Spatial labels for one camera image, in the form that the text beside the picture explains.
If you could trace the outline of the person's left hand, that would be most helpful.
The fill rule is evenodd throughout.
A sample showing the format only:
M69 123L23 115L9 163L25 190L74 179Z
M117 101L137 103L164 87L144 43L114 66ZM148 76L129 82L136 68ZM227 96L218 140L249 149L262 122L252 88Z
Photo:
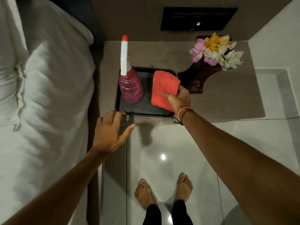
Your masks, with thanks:
M115 111L114 129L104 129L103 117L98 118L92 144L93 150L109 155L121 146L118 145L118 138L121 135L119 132L121 128L121 119L124 114L124 112Z

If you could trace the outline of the person's right hand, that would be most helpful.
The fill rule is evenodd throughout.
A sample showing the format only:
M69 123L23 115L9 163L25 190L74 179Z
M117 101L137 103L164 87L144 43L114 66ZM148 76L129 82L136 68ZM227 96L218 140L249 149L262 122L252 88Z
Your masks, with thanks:
M181 108L191 107L189 90L184 88L182 85L179 85L178 91L179 91L179 94L176 96L178 98L178 105L171 106L176 115Z

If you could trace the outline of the red cleaning cloth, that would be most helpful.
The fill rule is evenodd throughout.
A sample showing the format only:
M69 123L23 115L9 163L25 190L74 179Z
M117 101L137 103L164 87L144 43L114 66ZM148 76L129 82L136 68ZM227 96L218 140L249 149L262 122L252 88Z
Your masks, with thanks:
M181 81L169 72L162 70L155 71L152 85L152 105L174 112L168 100L163 97L163 93L176 96L180 83Z

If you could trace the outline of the person's right forearm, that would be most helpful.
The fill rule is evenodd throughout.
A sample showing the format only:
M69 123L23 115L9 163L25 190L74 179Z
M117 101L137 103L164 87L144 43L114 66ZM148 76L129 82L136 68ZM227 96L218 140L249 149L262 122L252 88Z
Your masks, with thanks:
M194 111L181 123L253 225L300 225L300 176Z

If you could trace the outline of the pink wrist band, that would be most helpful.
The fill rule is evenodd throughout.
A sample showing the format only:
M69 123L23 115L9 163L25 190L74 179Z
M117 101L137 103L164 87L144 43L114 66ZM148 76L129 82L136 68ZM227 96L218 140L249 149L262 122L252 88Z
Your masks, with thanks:
M188 112L188 111L193 111L193 109L191 107L184 107L184 108L181 108L178 113L177 113L177 119L179 122L182 122L182 118L183 118L183 115Z

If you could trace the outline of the black tray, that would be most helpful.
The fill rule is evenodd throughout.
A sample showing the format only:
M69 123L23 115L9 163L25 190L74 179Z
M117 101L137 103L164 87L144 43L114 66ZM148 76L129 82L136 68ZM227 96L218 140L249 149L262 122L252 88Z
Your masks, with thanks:
M137 103L128 103L122 97L120 86L117 87L116 99L115 99L115 110L125 111L127 115L134 116L146 116L146 117L162 117L170 118L174 115L173 112L154 106L151 103L152 98L152 85L153 76L155 71L166 71L175 77L176 73L170 69L160 69L160 68L148 68L148 67L136 67L133 68L137 71L140 78L140 82L143 88L143 97Z

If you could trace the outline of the dark wooden vase stand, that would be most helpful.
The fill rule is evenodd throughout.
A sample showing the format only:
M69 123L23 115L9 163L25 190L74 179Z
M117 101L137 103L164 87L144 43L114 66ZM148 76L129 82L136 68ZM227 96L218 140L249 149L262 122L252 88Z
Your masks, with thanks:
M178 79L181 81L180 85L189 90L190 94L203 93L204 83L213 74L221 71L221 67L209 67L201 61L191 64L191 66L177 74Z

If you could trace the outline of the pink spray bottle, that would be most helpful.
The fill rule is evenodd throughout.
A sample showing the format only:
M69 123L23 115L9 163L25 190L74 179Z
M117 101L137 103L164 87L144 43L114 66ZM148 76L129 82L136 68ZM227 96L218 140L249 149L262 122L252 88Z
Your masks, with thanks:
M128 36L121 40L120 73L118 84L123 99L128 103L138 103L143 97L143 88L137 71L129 63Z

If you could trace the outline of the person's foot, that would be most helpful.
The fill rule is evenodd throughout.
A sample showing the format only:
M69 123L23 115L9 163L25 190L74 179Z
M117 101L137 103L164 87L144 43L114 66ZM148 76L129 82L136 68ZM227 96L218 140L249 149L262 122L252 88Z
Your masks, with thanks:
M192 190L193 185L189 177L186 174L181 173L178 177L173 204L175 204L178 200L182 200L186 203L192 193Z
M140 179L140 181L137 183L137 188L134 192L134 196L144 210L147 210L151 205L158 206L157 201L152 193L151 187L143 178Z

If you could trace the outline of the bunch of artificial flowers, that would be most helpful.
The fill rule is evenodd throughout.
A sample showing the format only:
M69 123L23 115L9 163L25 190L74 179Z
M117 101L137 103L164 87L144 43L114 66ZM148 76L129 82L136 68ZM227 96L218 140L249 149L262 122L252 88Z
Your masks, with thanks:
M223 71L236 69L243 64L243 51L236 51L237 41L232 41L229 35L219 36L213 33L210 37L197 38L189 53L193 56L193 63L201 61L209 67L219 66Z

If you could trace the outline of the person's right foot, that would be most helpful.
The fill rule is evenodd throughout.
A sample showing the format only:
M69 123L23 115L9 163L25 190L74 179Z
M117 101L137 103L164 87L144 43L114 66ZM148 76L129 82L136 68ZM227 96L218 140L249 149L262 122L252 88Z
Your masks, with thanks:
M186 203L192 193L192 190L193 185L189 177L186 174L181 173L178 177L173 204L175 204L178 200L182 200Z

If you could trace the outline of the person's black left trouser leg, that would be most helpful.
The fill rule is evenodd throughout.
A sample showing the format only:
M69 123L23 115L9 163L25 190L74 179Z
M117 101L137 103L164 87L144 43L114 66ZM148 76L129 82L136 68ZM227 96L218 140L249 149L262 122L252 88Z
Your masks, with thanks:
M151 204L148 206L142 225L162 225L161 212L156 204Z

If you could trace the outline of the white pillow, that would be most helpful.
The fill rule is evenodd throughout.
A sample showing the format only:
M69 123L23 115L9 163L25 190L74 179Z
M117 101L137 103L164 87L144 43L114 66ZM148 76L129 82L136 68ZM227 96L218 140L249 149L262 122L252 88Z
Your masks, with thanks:
M70 26L73 26L76 30L78 30L84 36L89 46L94 43L94 36L83 23L75 19L65 10L58 7L56 4L50 2L49 6L51 6L51 8L59 15L58 18L61 18L64 23L69 24Z

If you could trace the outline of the person's black right trouser leg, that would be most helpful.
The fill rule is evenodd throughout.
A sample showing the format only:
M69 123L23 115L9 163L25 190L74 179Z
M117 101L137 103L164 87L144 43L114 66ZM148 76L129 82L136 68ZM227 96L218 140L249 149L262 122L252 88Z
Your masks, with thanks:
M171 217L173 225L193 225L183 200L176 200L173 203Z

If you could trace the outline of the black wall panel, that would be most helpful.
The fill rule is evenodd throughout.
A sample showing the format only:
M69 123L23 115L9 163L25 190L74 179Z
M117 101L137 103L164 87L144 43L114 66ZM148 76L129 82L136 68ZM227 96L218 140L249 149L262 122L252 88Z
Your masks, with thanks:
M164 7L161 31L222 31L237 7Z

